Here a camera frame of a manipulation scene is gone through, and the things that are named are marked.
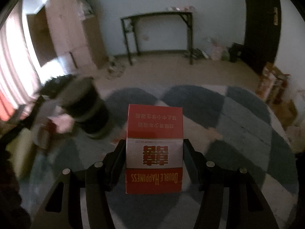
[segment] dark brown door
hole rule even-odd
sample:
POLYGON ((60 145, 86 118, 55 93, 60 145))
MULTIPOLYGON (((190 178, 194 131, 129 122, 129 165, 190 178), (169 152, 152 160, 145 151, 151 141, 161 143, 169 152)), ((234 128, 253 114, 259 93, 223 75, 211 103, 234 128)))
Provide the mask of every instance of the dark brown door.
POLYGON ((246 33, 241 58, 261 74, 274 63, 281 33, 280 0, 246 0, 246 33))

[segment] black table frame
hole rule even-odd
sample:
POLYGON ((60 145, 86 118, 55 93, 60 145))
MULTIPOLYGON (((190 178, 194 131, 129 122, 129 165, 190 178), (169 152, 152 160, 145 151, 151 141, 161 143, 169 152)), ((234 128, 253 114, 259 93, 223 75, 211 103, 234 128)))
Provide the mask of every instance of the black table frame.
POLYGON ((157 16, 157 15, 179 15, 182 20, 185 22, 187 25, 187 41, 188 41, 188 52, 189 52, 189 63, 193 64, 193 14, 192 12, 184 12, 184 11, 162 11, 162 12, 153 12, 153 13, 145 13, 145 14, 136 14, 136 15, 130 15, 126 17, 122 17, 121 20, 121 25, 122 25, 122 30, 124 34, 124 41, 125 41, 125 46, 126 46, 126 51, 128 55, 128 60, 130 65, 132 65, 132 59, 131 59, 131 53, 129 50, 129 45, 128 45, 128 39, 127 39, 127 33, 133 33, 134 39, 135 39, 135 46, 137 50, 138 56, 141 54, 139 50, 139 45, 138 45, 138 38, 135 30, 135 24, 136 21, 142 17, 149 17, 149 16, 157 16), (125 25, 125 20, 130 20, 131 21, 131 31, 126 29, 125 25))

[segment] table leg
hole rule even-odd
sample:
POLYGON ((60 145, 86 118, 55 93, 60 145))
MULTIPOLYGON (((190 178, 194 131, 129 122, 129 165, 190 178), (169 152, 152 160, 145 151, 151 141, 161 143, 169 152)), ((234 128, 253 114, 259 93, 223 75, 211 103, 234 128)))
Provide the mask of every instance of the table leg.
POLYGON ((133 34, 134 34, 135 47, 136 47, 136 49, 137 49, 137 54, 138 54, 138 56, 140 56, 139 45, 138 45, 138 38, 137 38, 137 34, 136 34, 136 32, 135 32, 135 21, 134 21, 134 20, 132 20, 131 25, 132 25, 132 32, 133 32, 133 34))
POLYGON ((130 51, 129 51, 129 46, 128 46, 125 22, 124 22, 123 19, 121 19, 121 25, 122 25, 122 30, 123 30, 123 34, 124 34, 124 41, 125 41, 125 46, 126 46, 126 50, 127 50, 127 56, 128 56, 129 64, 132 65, 132 58, 131 58, 130 51))
POLYGON ((190 53, 190 65, 193 64, 193 15, 188 15, 188 50, 190 53))

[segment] red box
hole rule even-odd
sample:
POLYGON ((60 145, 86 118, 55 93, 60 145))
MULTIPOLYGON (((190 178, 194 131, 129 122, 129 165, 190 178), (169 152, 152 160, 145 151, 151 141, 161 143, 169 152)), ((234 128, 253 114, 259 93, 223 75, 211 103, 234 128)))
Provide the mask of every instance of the red box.
POLYGON ((130 104, 126 193, 180 192, 182 165, 182 108, 130 104))

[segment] wall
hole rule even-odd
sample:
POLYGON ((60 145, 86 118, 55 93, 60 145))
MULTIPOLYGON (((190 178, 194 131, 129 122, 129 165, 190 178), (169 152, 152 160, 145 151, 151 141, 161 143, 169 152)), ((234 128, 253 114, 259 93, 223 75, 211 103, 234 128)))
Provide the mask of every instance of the wall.
POLYGON ((284 100, 305 89, 305 21, 290 0, 281 0, 282 29, 275 65, 291 74, 284 100))
MULTIPOLYGON (((218 37, 229 46, 242 44, 246 25, 245 0, 95 0, 95 10, 108 54, 125 54, 120 17, 136 13, 163 11, 166 7, 193 5, 194 47, 203 39, 218 37)), ((178 17, 146 18, 138 23, 140 49, 144 51, 186 49, 186 25, 178 17)))

